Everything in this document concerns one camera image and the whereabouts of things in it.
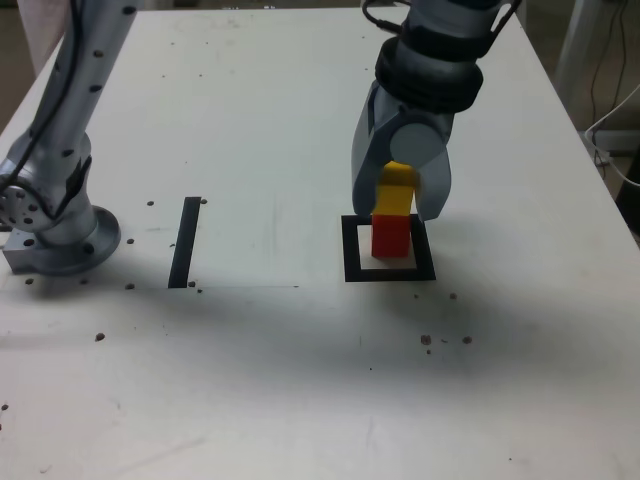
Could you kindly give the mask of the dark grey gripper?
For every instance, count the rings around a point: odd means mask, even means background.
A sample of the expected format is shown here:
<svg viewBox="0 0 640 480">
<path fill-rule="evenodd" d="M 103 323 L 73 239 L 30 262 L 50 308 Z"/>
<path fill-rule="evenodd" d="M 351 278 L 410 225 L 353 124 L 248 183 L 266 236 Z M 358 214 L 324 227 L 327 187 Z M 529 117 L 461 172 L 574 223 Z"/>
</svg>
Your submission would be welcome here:
<svg viewBox="0 0 640 480">
<path fill-rule="evenodd" d="M 432 113 L 398 100 L 378 82 L 372 83 L 365 107 L 351 151 L 354 213 L 373 212 L 378 180 L 393 159 L 411 166 L 416 173 L 416 209 L 421 220 L 436 219 L 451 190 L 446 143 L 451 138 L 453 115 Z M 412 124 L 395 132 L 398 119 Z"/>
</svg>

